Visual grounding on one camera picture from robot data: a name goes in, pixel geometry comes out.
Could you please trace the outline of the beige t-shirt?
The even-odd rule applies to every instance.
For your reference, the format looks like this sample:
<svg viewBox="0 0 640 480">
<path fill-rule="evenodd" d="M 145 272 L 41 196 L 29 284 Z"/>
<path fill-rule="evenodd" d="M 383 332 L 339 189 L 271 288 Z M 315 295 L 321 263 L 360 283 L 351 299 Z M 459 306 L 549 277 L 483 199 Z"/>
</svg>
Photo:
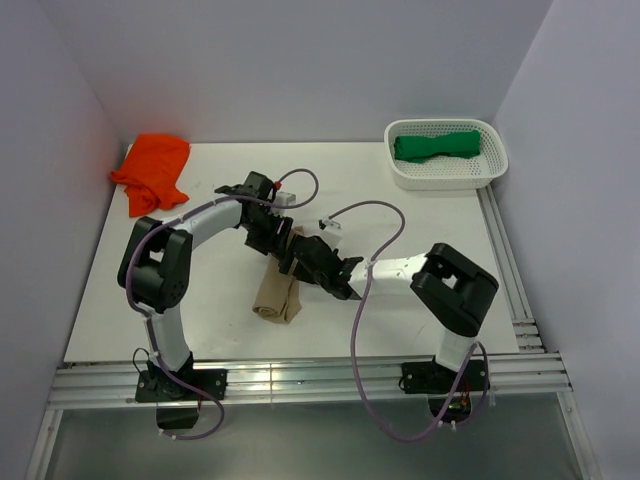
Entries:
<svg viewBox="0 0 640 480">
<path fill-rule="evenodd" d="M 269 255 L 252 306 L 253 313 L 271 323 L 289 324 L 301 309 L 299 280 L 294 277 L 293 269 L 281 273 L 279 261 Z"/>
</svg>

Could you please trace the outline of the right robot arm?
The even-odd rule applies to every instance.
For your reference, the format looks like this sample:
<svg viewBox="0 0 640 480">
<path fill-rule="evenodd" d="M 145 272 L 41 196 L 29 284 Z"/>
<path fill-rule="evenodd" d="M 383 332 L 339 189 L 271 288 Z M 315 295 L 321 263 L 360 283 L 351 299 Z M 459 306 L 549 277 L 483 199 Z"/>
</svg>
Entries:
<svg viewBox="0 0 640 480">
<path fill-rule="evenodd" d="M 321 237 L 296 235 L 277 261 L 280 272 L 341 301 L 361 301 L 375 286 L 384 294 L 419 299 L 444 328 L 426 377 L 446 390 L 466 379 L 464 359 L 499 290 L 492 274 L 446 243 L 399 259 L 342 259 Z"/>
</svg>

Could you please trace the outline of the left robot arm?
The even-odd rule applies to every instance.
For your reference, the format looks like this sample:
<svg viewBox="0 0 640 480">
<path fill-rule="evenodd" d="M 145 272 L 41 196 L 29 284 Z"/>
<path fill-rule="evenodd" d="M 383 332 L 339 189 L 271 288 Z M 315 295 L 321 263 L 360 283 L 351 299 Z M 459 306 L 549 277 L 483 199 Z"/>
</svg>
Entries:
<svg viewBox="0 0 640 480">
<path fill-rule="evenodd" d="M 144 318 L 147 389 L 171 400 L 204 390 L 194 379 L 180 311 L 194 250 L 225 230 L 243 227 L 247 245 L 263 254 L 278 252 L 292 225 L 282 213 L 295 206 L 296 196 L 283 192 L 280 182 L 251 172 L 243 183 L 216 189 L 204 204 L 183 214 L 163 220 L 144 216 L 135 222 L 117 282 L 129 306 Z"/>
</svg>

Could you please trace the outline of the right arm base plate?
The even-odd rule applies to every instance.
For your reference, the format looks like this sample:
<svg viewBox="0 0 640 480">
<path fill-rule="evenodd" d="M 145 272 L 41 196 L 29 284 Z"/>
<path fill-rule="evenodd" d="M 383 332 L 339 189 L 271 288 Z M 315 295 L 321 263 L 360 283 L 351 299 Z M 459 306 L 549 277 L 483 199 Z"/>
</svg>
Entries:
<svg viewBox="0 0 640 480">
<path fill-rule="evenodd" d="M 399 388 L 406 394 L 448 394 L 457 373 L 431 361 L 401 364 Z M 482 392 L 489 377 L 482 360 L 470 360 L 456 388 L 457 392 Z"/>
</svg>

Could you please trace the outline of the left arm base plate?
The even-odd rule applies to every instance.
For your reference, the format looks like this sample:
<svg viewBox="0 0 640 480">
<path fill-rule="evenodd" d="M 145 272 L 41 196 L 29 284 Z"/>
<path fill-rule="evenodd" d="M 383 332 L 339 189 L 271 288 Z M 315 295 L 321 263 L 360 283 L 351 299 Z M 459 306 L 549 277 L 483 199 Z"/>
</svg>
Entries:
<svg viewBox="0 0 640 480">
<path fill-rule="evenodd" d="M 161 369 L 151 365 L 138 379 L 136 403 L 169 403 L 204 400 L 207 395 L 223 400 L 227 386 L 226 369 L 196 369 L 188 371 L 180 383 L 171 380 Z"/>
</svg>

